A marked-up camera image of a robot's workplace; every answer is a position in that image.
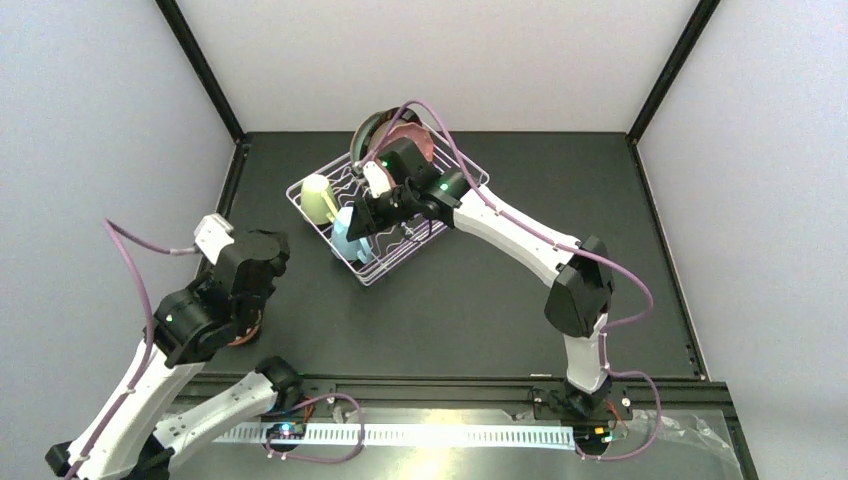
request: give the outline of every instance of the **plastic sheet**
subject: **plastic sheet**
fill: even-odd
[[[723,423],[713,426],[715,420],[709,415],[704,415],[708,412],[676,410],[670,413],[672,416],[663,415],[663,428],[657,440],[689,445],[739,467],[739,460],[736,458],[733,446],[716,431],[717,429],[727,431]],[[654,428],[656,419],[657,412],[653,410],[633,410],[633,420],[627,422],[627,426],[631,433],[647,433]]]

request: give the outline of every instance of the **yellow cup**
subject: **yellow cup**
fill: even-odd
[[[300,186],[300,209],[315,225],[332,223],[339,214],[333,187],[324,175],[312,174]]]

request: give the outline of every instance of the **white wire basket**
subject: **white wire basket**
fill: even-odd
[[[433,142],[435,143],[433,165],[440,172],[444,172],[449,168],[459,167],[450,153],[451,149],[447,140],[429,125],[425,124],[424,126],[430,131],[430,135],[433,137]],[[460,153],[460,155],[465,160],[465,165],[469,173],[479,185],[482,186],[489,182],[489,174],[485,170],[464,154]],[[313,173],[327,177],[330,185],[333,187],[333,193],[342,207],[352,206],[357,196],[368,194],[367,185],[361,184],[353,175],[350,166],[350,154],[342,155]],[[368,244],[371,247],[373,255],[368,263],[358,260],[344,260],[339,251],[333,246],[331,240],[333,225],[315,225],[300,208],[300,187],[303,184],[303,180],[301,179],[290,186],[286,190],[286,197],[297,208],[303,219],[312,225],[312,228],[315,229],[330,250],[340,259],[339,261],[344,262],[347,268],[365,286],[373,284],[382,278],[383,275],[397,268],[405,260],[412,257],[415,252],[435,240],[441,233],[448,229],[442,222],[433,221],[431,223],[429,220],[417,215],[404,224],[370,236],[368,238]]]

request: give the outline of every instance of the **light blue cup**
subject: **light blue cup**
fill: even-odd
[[[331,241],[339,252],[338,254],[333,252],[333,254],[336,257],[341,254],[349,262],[359,260],[362,263],[368,263],[374,258],[368,240],[360,238],[353,242],[347,241],[347,231],[350,228],[351,217],[353,217],[353,207],[342,207],[336,215],[336,220],[333,221]]]

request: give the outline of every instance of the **cup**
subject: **cup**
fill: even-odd
[[[342,207],[339,209],[336,220],[333,222],[333,233],[330,235],[333,247],[338,251],[338,253],[333,252],[333,254],[336,257],[341,255],[342,258],[349,262],[359,260],[362,263],[368,263],[374,258],[368,240],[360,238],[352,242],[347,241],[347,231],[350,229],[350,219],[352,217],[353,207]]]
[[[326,225],[336,219],[339,204],[327,177],[312,174],[303,179],[300,186],[300,209],[315,225]]]

